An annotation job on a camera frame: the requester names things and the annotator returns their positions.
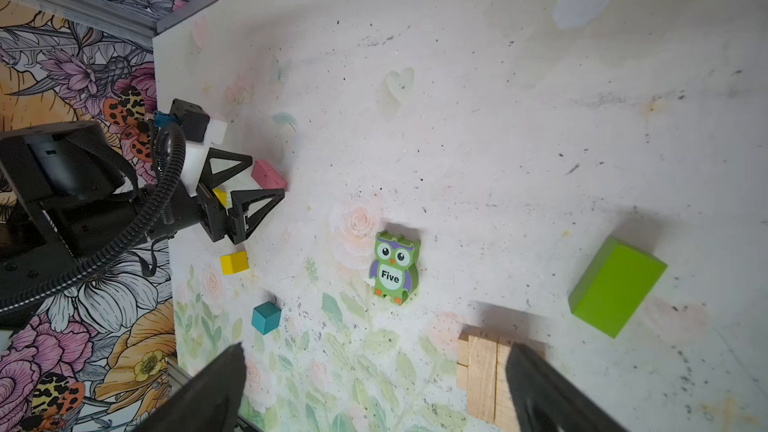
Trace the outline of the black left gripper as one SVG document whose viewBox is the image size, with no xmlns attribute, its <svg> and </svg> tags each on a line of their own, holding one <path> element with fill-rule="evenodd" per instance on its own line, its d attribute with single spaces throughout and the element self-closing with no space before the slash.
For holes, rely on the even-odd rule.
<svg viewBox="0 0 768 432">
<path fill-rule="evenodd" d="M 232 206 L 228 211 L 212 191 L 252 165 L 253 158 L 249 155 L 211 147 L 203 162 L 197 195 L 190 196 L 183 185 L 178 185 L 146 233 L 147 240 L 170 239 L 181 230 L 201 225 L 213 242 L 225 237 L 234 245 L 245 242 L 285 198 L 286 191 L 232 191 Z"/>
</svg>

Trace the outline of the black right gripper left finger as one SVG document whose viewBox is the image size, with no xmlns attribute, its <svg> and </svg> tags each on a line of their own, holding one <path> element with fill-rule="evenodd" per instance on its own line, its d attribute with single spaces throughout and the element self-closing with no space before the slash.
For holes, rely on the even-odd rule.
<svg viewBox="0 0 768 432">
<path fill-rule="evenodd" d="M 243 347 L 240 343 L 233 344 L 143 420 L 135 431 L 234 431 L 246 375 Z"/>
</svg>

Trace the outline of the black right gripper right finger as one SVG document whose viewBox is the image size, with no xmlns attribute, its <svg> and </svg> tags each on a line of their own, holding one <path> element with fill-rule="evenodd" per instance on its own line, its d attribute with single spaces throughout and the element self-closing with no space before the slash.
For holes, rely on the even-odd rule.
<svg viewBox="0 0 768 432">
<path fill-rule="evenodd" d="M 512 345 L 505 376 L 522 431 L 626 431 L 526 344 Z"/>
</svg>

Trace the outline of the yellow long wood block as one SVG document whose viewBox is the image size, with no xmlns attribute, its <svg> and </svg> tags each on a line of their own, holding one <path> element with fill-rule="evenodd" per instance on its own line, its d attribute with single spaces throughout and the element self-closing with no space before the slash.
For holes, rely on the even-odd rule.
<svg viewBox="0 0 768 432">
<path fill-rule="evenodd" d="M 213 190 L 213 192 L 214 192 L 214 195 L 219 200 L 219 202 L 222 204 L 222 206 L 224 208 L 228 208 L 229 207 L 229 194 L 228 194 L 228 192 L 226 190 L 223 190 L 223 189 L 220 189 L 220 188 L 215 188 Z"/>
</svg>

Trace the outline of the natural wood block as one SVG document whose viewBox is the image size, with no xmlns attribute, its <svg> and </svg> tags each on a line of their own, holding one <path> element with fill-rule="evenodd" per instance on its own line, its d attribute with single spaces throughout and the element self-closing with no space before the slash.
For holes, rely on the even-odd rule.
<svg viewBox="0 0 768 432">
<path fill-rule="evenodd" d="M 460 363 L 456 364 L 456 386 L 461 390 L 468 390 L 468 367 Z"/>
<path fill-rule="evenodd" d="M 488 423 L 495 421 L 498 337 L 488 332 L 469 336 L 468 412 Z"/>
<path fill-rule="evenodd" d="M 461 332 L 457 339 L 457 363 L 467 366 L 469 360 L 469 334 Z"/>
<path fill-rule="evenodd" d="M 520 425 L 506 377 L 506 364 L 514 341 L 500 337 L 497 343 L 494 425 L 506 432 L 519 432 Z"/>
</svg>

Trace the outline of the pink wood block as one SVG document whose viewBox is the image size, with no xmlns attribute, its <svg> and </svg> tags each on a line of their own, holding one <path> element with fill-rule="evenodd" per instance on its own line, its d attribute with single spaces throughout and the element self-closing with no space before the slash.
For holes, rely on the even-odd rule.
<svg viewBox="0 0 768 432">
<path fill-rule="evenodd" d="M 267 160 L 254 161 L 251 169 L 251 178 L 264 190 L 286 190 L 288 187 L 287 181 Z"/>
</svg>

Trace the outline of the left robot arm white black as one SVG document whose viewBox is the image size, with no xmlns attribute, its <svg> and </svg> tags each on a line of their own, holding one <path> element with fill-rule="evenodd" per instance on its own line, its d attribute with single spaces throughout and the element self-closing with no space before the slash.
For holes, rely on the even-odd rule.
<svg viewBox="0 0 768 432">
<path fill-rule="evenodd" d="M 135 247 L 150 248 L 199 224 L 217 242 L 248 239 L 285 190 L 214 189 L 252 159 L 207 153 L 195 193 L 182 183 L 186 140 L 167 123 L 150 138 L 155 184 L 142 186 L 133 166 L 95 122 L 61 122 L 1 135 L 1 187 L 16 202 L 1 224 L 1 326 L 19 330 L 45 300 L 105 274 Z"/>
</svg>

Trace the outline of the green wood block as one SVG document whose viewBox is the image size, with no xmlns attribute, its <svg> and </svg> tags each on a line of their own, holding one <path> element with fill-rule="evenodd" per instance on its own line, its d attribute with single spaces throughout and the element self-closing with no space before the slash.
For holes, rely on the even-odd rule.
<svg viewBox="0 0 768 432">
<path fill-rule="evenodd" d="M 571 291 L 570 311 L 615 338 L 666 269 L 667 264 L 652 254 L 610 236 Z"/>
</svg>

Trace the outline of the yellow small cube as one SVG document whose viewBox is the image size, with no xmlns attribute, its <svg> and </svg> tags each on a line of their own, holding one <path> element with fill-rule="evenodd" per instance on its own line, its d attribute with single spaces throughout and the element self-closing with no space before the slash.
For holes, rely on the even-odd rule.
<svg viewBox="0 0 768 432">
<path fill-rule="evenodd" d="M 238 251 L 220 257 L 221 272 L 223 275 L 234 275 L 249 269 L 249 261 L 246 251 Z"/>
</svg>

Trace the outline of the teal small cube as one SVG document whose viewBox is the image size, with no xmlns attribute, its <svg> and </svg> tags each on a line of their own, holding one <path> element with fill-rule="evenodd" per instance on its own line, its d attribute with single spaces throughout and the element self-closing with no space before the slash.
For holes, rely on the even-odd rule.
<svg viewBox="0 0 768 432">
<path fill-rule="evenodd" d="M 261 335 L 267 335 L 280 325 L 281 309 L 267 301 L 256 306 L 252 311 L 251 325 Z"/>
</svg>

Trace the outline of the green owl number toy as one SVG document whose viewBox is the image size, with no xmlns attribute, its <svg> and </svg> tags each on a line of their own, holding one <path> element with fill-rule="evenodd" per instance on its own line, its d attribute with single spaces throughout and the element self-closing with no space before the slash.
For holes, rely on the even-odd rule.
<svg viewBox="0 0 768 432">
<path fill-rule="evenodd" d="M 373 280 L 375 295 L 403 305 L 418 286 L 421 241 L 382 231 L 376 234 L 374 249 L 369 278 Z"/>
</svg>

